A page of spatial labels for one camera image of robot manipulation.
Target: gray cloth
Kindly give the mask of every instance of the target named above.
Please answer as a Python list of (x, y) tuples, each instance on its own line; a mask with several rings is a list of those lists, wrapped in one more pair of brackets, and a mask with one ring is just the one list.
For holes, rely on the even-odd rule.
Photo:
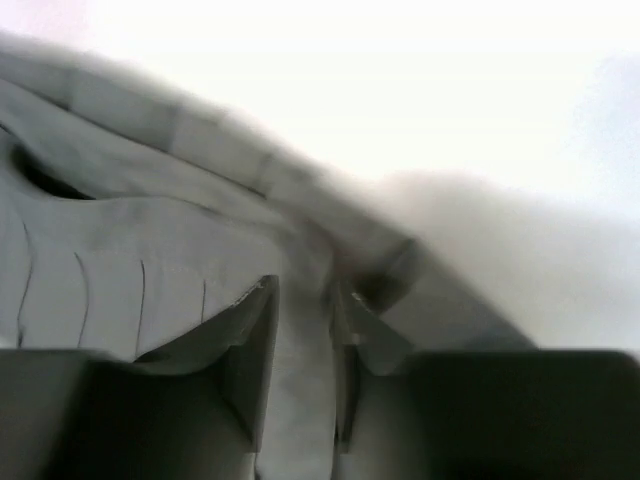
[[(408, 285), (404, 269), (388, 264), (405, 236), (328, 194), (317, 168), (230, 112), (94, 59), (3, 47), (0, 338), (133, 360), (278, 275), (257, 470), (264, 480), (328, 480), (335, 381), (323, 294), (336, 269), (389, 268)], [(34, 186), (19, 168), (23, 150), (94, 200)], [(416, 344), (482, 343), (503, 323), (441, 269), (420, 267), (383, 317)]]

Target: white surface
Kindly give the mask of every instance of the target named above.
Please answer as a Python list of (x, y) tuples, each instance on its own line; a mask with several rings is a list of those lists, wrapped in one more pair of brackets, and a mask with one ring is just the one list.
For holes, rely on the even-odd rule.
[(419, 233), (536, 341), (640, 346), (640, 60), (603, 68), (606, 52), (637, 47), (634, 12), (613, 2), (0, 4), (3, 28), (152, 72), (334, 167), (345, 194)]

